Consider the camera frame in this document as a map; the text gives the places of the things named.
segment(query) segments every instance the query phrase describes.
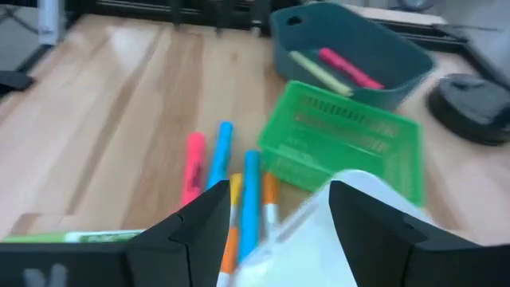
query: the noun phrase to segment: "teal plastic bin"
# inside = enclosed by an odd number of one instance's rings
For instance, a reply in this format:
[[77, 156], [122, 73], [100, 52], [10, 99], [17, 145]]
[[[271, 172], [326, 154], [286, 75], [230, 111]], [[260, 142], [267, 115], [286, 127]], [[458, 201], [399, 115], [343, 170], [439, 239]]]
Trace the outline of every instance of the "teal plastic bin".
[[[271, 14], [270, 22], [277, 73], [328, 89], [288, 54], [299, 51], [351, 87], [354, 100], [377, 108], [397, 108], [434, 67], [432, 59], [414, 43], [334, 3], [278, 10]], [[336, 51], [385, 89], [360, 88], [348, 76], [322, 62], [318, 52], [324, 47]]]

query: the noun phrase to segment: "pen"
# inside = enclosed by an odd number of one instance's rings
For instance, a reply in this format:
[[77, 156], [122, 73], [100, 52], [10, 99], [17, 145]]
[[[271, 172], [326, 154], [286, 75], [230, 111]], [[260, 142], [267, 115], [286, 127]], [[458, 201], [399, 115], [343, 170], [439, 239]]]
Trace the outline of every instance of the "pen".
[[213, 187], [220, 180], [226, 179], [227, 169], [230, 160], [230, 145], [232, 141], [233, 125], [224, 121], [220, 124], [218, 142], [214, 150], [213, 162], [210, 169], [207, 190]]
[[186, 166], [181, 206], [192, 202], [202, 192], [201, 177], [205, 150], [206, 137], [200, 132], [191, 133], [186, 141]]
[[280, 192], [280, 183], [278, 179], [266, 172], [264, 174], [264, 186], [262, 191], [262, 204], [264, 205], [264, 229], [267, 239], [275, 238], [275, 231], [280, 222], [278, 215], [278, 196]]
[[243, 261], [257, 247], [259, 238], [261, 173], [258, 151], [252, 150], [246, 152], [244, 179], [240, 220], [239, 262]]

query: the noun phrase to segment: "pink highlighter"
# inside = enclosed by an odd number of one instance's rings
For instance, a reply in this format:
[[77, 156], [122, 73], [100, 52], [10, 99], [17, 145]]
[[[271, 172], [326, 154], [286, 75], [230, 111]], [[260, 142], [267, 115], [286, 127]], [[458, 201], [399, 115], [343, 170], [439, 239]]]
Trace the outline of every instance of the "pink highlighter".
[[202, 168], [206, 151], [206, 137], [201, 132], [191, 133], [186, 142], [186, 166], [182, 187], [182, 206], [202, 193]]
[[364, 87], [364, 88], [373, 88], [373, 89], [383, 89], [384, 86], [381, 85], [376, 80], [370, 78], [366, 73], [356, 68], [351, 62], [347, 61], [339, 54], [335, 53], [335, 51], [329, 48], [322, 48], [319, 51], [319, 58], [322, 61], [325, 61], [329, 65], [333, 66], [333, 68], [339, 70], [340, 72], [348, 73], [351, 76], [351, 79], [356, 82], [356, 84]]

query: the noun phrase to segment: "marker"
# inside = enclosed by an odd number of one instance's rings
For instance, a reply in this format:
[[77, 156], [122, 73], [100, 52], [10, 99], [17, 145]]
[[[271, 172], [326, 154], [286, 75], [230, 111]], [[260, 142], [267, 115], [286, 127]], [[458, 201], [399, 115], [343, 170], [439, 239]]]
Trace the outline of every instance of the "marker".
[[239, 232], [235, 226], [230, 227], [229, 237], [226, 240], [225, 252], [223, 253], [222, 267], [218, 275], [217, 287], [226, 287], [230, 284], [230, 276], [236, 268], [237, 244]]
[[206, 137], [201, 132], [191, 133], [186, 141], [186, 166], [181, 206], [194, 201], [202, 193], [202, 167], [205, 150]]
[[93, 243], [126, 242], [145, 230], [110, 230], [95, 232], [65, 232], [54, 234], [35, 234], [8, 236], [2, 242], [8, 243]]
[[259, 210], [261, 205], [260, 154], [247, 151], [245, 154], [245, 188], [242, 195], [241, 235], [239, 258], [241, 262], [256, 247], [259, 237]]
[[336, 80], [334, 76], [324, 71], [324, 69], [322, 69], [318, 64], [305, 57], [302, 53], [292, 51], [289, 55], [298, 65], [311, 73], [331, 90], [343, 96], [352, 96], [351, 88]]
[[242, 174], [235, 173], [230, 176], [230, 230], [223, 253], [222, 267], [218, 275], [217, 287], [226, 287], [230, 283], [230, 276], [236, 269], [237, 245], [239, 244], [239, 231], [235, 227], [237, 205], [241, 196]]
[[242, 174], [235, 173], [230, 176], [230, 227], [235, 225], [237, 205], [241, 197]]
[[232, 132], [232, 124], [228, 121], [222, 122], [218, 133], [218, 143], [216, 144], [216, 150], [214, 150], [213, 163], [210, 169], [209, 181], [207, 182], [207, 190], [227, 177]]
[[373, 88], [373, 89], [383, 89], [384, 86], [378, 83], [376, 80], [372, 79], [362, 70], [356, 68], [350, 61], [346, 60], [339, 54], [335, 53], [332, 49], [322, 48], [319, 51], [319, 58], [322, 61], [325, 61], [333, 68], [339, 70], [340, 72], [345, 72], [351, 76], [351, 79], [356, 82], [356, 84], [364, 87], [364, 88]]
[[280, 183], [278, 179], [266, 172], [264, 174], [264, 188], [262, 191], [262, 204], [264, 208], [264, 230], [267, 239], [272, 240], [276, 237], [275, 232], [280, 223], [278, 215], [278, 196], [280, 193]]

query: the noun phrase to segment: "green wire basket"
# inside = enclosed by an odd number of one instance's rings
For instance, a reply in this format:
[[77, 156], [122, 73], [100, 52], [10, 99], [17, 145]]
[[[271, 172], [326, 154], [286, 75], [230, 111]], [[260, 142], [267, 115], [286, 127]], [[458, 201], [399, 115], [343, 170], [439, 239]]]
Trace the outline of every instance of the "green wire basket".
[[423, 204], [422, 130], [402, 116], [291, 81], [259, 145], [265, 170], [307, 191], [359, 169]]

